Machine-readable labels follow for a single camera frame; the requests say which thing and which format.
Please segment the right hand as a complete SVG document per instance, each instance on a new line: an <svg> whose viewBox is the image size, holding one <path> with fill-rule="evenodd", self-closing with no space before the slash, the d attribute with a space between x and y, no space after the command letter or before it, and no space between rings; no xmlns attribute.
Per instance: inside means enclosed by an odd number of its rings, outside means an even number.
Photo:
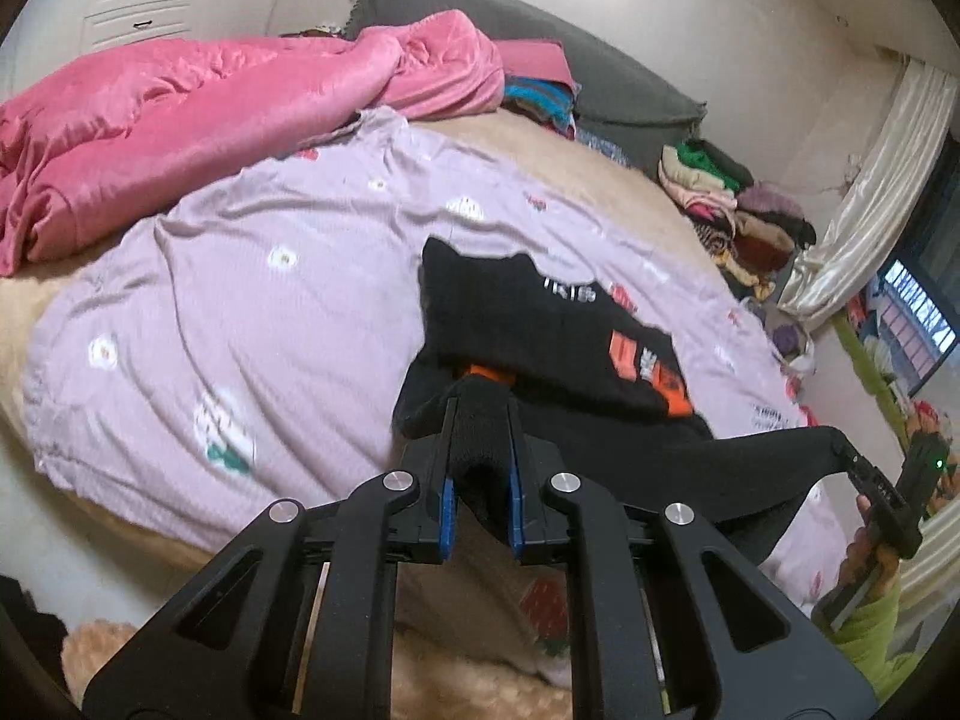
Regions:
<svg viewBox="0 0 960 720"><path fill-rule="evenodd" d="M875 579L872 589L867 590L861 605L872 605L884 600L890 593L900 590L900 556L887 543L873 539L867 533L867 518L872 504L866 496L856 497L856 507L862 518L861 527L857 528L853 541L848 544L844 553L843 562L839 566L839 585L853 585L856 578L871 572L869 562L875 561L880 569L880 575Z"/></svg>

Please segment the green sleeve right forearm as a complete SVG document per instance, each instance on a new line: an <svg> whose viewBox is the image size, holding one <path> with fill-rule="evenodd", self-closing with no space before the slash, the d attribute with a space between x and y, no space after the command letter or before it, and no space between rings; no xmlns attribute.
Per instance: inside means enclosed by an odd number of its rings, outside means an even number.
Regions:
<svg viewBox="0 0 960 720"><path fill-rule="evenodd" d="M841 628L833 631L827 626L823 629L825 637L871 684L879 704L885 704L923 660L918 653L889 654L898 621L900 596L901 582L895 580L882 598L857 606Z"/></svg>

